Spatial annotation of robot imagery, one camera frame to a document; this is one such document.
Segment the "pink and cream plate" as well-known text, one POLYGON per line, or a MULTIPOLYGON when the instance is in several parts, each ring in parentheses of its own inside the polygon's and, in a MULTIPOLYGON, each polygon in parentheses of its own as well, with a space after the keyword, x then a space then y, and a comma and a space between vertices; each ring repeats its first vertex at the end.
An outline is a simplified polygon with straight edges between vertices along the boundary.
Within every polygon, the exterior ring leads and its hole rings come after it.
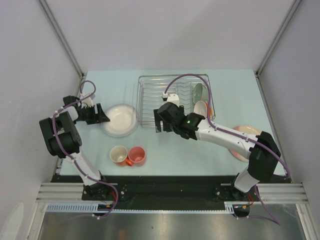
MULTIPOLYGON (((252 134, 252 135, 260 135, 261 134, 261 131, 259 129, 257 129, 253 126, 250 126, 250 125, 238 125, 238 126, 235 126, 233 129, 236 131, 239 131, 239 132, 243 132, 245 134, 252 134)), ((249 160, 247 158, 245 158, 244 156, 242 156, 238 152, 232 151, 232 150, 229 150, 229 152, 238 160, 245 162, 245 163, 249 162, 249 160)))

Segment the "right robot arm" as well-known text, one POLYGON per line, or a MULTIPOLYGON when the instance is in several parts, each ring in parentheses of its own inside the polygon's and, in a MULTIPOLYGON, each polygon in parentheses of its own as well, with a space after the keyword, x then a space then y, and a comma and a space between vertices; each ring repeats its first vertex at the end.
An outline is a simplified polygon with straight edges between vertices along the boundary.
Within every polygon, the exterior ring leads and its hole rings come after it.
POLYGON ((184 113, 183 106, 166 102, 154 109, 156 132, 174 132, 182 138, 204 141, 236 152, 248 160, 247 167, 238 173, 228 193, 232 199, 242 201, 259 182, 268 182, 280 160, 280 151, 273 137, 263 131, 254 135, 213 123, 203 115, 184 113))

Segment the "white fluted plate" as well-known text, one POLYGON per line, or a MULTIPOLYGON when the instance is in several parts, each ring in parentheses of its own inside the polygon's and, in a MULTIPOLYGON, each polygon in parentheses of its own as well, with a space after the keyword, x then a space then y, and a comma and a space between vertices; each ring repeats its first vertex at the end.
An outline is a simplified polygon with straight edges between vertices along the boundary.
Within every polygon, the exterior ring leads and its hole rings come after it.
POLYGON ((109 118, 109 121, 102 123, 101 129, 111 137, 125 137, 138 126, 137 111, 131 105, 114 105, 105 112, 105 115, 109 118))

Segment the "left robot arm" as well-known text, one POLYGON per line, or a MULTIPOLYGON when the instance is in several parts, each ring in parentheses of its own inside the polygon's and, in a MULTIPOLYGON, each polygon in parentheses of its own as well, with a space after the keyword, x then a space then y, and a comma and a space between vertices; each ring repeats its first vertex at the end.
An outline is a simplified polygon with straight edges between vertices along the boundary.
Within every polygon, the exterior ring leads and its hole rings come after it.
POLYGON ((77 122, 87 125, 108 123, 100 103, 76 96, 63 98, 64 105, 53 117, 39 121, 39 126, 48 152, 66 160, 77 171, 83 182, 83 192, 93 199, 105 200, 115 191, 106 183, 101 172, 93 167, 81 150, 82 139, 76 128, 77 122))

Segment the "white and orange bowl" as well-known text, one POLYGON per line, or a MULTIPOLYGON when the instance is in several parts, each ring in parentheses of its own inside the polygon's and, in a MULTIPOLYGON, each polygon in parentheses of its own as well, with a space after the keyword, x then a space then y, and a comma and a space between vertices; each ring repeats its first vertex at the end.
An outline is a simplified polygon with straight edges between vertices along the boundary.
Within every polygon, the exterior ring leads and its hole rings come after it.
POLYGON ((198 115, 202 115, 205 118, 209 117, 211 119, 213 116, 213 111, 211 106, 206 101, 202 101, 202 100, 199 100, 196 102, 196 104, 194 105, 193 112, 198 115))

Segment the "metal wire dish rack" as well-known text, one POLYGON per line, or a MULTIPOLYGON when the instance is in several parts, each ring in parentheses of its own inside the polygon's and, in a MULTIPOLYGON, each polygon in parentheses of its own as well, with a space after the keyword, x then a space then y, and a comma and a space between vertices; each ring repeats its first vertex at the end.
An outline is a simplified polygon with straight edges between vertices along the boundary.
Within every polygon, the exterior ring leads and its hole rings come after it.
POLYGON ((196 102, 210 102, 209 115, 216 116, 213 97, 208 98, 211 90, 207 74, 193 73, 180 77, 179 74, 141 75, 138 78, 137 120, 142 127, 154 127, 154 110, 164 103, 171 102, 182 106, 187 115, 194 111, 196 102))

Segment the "green bowl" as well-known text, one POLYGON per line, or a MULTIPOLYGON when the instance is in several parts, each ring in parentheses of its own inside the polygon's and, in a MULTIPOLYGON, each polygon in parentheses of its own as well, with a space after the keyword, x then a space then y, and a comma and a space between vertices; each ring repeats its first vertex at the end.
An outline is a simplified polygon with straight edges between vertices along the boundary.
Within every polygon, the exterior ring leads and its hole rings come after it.
POLYGON ((209 100, 209 92, 205 85, 198 83, 195 85, 192 92, 192 103, 196 104, 198 101, 207 102, 209 100))

